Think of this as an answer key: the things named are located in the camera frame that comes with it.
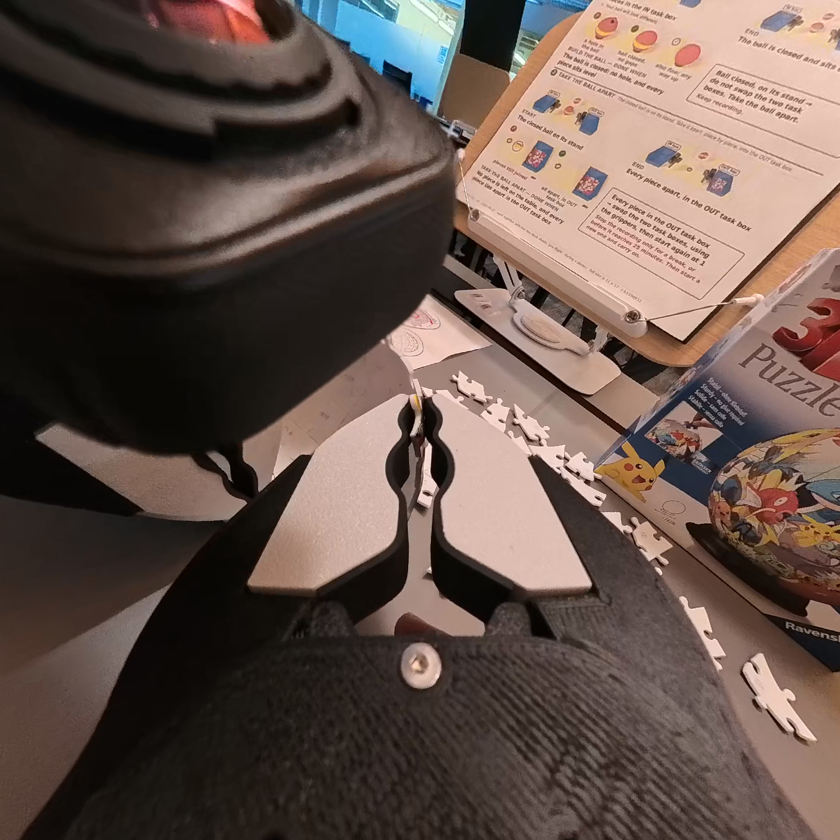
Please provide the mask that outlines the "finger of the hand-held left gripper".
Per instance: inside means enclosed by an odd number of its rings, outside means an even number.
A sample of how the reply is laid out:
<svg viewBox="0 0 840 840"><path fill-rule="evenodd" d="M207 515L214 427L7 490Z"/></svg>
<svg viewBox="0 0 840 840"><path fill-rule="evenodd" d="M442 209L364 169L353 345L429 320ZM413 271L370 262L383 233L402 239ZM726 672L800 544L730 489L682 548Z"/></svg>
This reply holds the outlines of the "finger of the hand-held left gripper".
<svg viewBox="0 0 840 840"><path fill-rule="evenodd" d="M228 520L251 496L236 487L234 466L221 453L193 456L131 454L132 500L145 515L171 520Z"/></svg>

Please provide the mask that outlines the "white book stand base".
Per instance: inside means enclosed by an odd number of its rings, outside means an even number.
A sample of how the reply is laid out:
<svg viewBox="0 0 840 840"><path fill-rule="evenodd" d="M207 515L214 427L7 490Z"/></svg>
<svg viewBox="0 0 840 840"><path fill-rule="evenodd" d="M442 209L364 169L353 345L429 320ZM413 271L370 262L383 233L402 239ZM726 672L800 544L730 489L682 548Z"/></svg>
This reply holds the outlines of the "white book stand base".
<svg viewBox="0 0 840 840"><path fill-rule="evenodd" d="M592 396L619 375L617 364L526 299L517 271L494 256L503 287L457 290L457 303L538 367L570 389Z"/></svg>

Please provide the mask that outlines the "printed puzzle piece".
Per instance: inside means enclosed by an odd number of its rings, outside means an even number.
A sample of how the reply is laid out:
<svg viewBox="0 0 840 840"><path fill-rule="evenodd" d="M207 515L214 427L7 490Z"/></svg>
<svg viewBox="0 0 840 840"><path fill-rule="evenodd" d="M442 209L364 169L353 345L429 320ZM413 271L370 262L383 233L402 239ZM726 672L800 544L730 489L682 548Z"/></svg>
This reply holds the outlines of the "printed puzzle piece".
<svg viewBox="0 0 840 840"><path fill-rule="evenodd" d="M424 511L428 511L434 504L438 484L433 476L434 447L424 431L424 395L420 392L411 394L409 403L414 412L411 441L418 473L415 504Z"/></svg>

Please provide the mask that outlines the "partly built puzzle ball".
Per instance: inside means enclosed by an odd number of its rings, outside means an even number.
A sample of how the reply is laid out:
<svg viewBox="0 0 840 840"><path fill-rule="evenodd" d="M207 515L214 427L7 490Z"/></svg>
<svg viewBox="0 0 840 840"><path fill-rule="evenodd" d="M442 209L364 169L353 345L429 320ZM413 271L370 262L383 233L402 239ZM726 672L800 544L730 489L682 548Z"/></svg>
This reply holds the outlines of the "partly built puzzle ball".
<svg viewBox="0 0 840 840"><path fill-rule="evenodd" d="M368 364L332 379L282 419L272 478L298 456L312 455L354 419L404 393L406 381L406 374L396 368Z"/></svg>

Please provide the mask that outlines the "black panel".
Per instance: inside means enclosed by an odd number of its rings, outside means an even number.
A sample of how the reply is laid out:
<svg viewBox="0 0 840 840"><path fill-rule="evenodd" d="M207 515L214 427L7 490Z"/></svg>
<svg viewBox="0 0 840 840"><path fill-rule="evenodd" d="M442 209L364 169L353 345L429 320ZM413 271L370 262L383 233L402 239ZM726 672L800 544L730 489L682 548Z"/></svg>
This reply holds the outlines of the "black panel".
<svg viewBox="0 0 840 840"><path fill-rule="evenodd" d="M525 5L525 1L464 1L459 52L509 71Z"/></svg>

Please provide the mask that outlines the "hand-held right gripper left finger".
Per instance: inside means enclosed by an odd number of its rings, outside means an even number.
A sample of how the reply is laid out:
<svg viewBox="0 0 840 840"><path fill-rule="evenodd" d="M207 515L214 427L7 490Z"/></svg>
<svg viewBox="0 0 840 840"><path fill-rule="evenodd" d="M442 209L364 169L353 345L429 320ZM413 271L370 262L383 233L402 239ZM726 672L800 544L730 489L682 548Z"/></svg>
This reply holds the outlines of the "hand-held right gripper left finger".
<svg viewBox="0 0 840 840"><path fill-rule="evenodd" d="M355 623L398 595L414 424L411 397L395 395L318 446L248 578L251 592L337 602Z"/></svg>

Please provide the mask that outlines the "pile of white puzzle pieces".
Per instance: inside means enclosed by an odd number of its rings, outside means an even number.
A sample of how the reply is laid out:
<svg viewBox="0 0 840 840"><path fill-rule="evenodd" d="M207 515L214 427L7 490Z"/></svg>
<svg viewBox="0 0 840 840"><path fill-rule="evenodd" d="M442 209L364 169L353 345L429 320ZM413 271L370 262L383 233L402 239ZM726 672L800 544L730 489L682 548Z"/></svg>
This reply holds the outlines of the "pile of white puzzle pieces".
<svg viewBox="0 0 840 840"><path fill-rule="evenodd" d="M506 406L500 397L493 401L481 384L469 380L463 372L454 374L451 380L462 394L453 397L454 404L462 405L465 396L483 402L486 408L480 414L482 419L506 435L525 456L536 458L564 480L604 521L610 522L615 530L631 541L635 551L644 557L659 578L662 577L663 565L669 563L665 553L673 548L673 544L662 537L650 521L630 517L625 522L620 511L604 507L606 494L594 486L595 469L583 452L568 455L564 445L551 446L548 426L525 414L518 405ZM753 705L770 714L780 730L801 742L817 743L816 735L794 709L795 693L779 684L764 653L753 654L741 666L740 674L751 691Z"/></svg>

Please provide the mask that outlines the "instruction sheet on stand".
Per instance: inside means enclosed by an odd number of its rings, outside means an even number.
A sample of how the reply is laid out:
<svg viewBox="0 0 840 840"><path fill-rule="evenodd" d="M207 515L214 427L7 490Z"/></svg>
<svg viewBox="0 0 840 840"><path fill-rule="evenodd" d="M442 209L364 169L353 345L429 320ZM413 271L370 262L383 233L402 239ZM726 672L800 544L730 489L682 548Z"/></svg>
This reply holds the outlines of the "instruction sheet on stand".
<svg viewBox="0 0 840 840"><path fill-rule="evenodd" d="M536 78L541 69L548 64L553 52L563 43L581 13L567 17L552 27L537 44L524 68L509 82L504 90L499 91L492 107L486 110L481 124L476 127L473 139L467 144L464 166L471 165L491 141L493 135L507 120L517 100ZM534 281L548 294L560 299L584 317L604 324L604 321L587 306L583 294L566 291L554 274L537 265L533 259L525 257L522 250L515 250L506 245L499 234L484 234L477 224L469 220L469 210L459 204L454 215L454 228L476 246L491 254L504 258L508 263ZM780 286L785 279L804 264L819 249L838 246L839 198L838 189L812 210L805 221L757 268L743 285L748 293L767 294ZM666 367L687 368L696 363L702 354L723 338L738 322L740 315L734 308L718 310L703 323L686 342L680 342L657 326L648 329L642 337L635 338L618 327L609 327L611 335L649 361Z"/></svg>

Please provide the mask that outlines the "cardboard sheet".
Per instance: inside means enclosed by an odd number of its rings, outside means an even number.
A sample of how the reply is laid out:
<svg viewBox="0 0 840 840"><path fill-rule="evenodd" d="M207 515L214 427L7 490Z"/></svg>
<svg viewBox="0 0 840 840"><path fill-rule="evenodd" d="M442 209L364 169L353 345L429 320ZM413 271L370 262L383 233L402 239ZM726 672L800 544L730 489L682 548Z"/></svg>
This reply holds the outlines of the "cardboard sheet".
<svg viewBox="0 0 840 840"><path fill-rule="evenodd" d="M478 130L510 85L510 72L458 52L449 68L437 116Z"/></svg>

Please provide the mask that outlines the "paper sheet with red print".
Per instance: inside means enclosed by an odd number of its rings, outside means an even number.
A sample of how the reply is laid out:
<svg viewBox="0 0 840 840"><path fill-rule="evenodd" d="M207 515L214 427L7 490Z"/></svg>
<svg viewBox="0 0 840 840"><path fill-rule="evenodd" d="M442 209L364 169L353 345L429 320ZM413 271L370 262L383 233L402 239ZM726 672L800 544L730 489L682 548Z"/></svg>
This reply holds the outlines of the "paper sheet with red print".
<svg viewBox="0 0 840 840"><path fill-rule="evenodd" d="M490 346L481 332L429 295L387 342L413 371Z"/></svg>

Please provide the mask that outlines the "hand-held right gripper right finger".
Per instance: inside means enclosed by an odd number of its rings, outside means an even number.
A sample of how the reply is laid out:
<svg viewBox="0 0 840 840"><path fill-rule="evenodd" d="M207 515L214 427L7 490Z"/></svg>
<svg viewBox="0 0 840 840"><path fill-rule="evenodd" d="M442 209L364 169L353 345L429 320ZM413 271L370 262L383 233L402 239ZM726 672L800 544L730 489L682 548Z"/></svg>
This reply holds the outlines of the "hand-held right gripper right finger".
<svg viewBox="0 0 840 840"><path fill-rule="evenodd" d="M595 584L526 455L488 422L441 395L424 401L438 491L430 569L445 599L494 634L513 615L551 634L543 610L595 605Z"/></svg>

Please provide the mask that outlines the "colourful puzzle box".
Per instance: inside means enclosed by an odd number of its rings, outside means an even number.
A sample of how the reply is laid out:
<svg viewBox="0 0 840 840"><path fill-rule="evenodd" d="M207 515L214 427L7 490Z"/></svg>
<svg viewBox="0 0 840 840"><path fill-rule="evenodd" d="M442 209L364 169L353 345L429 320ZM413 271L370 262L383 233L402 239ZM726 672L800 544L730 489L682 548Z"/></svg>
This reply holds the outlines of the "colourful puzzle box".
<svg viewBox="0 0 840 840"><path fill-rule="evenodd" d="M594 472L838 673L838 248L752 308Z"/></svg>

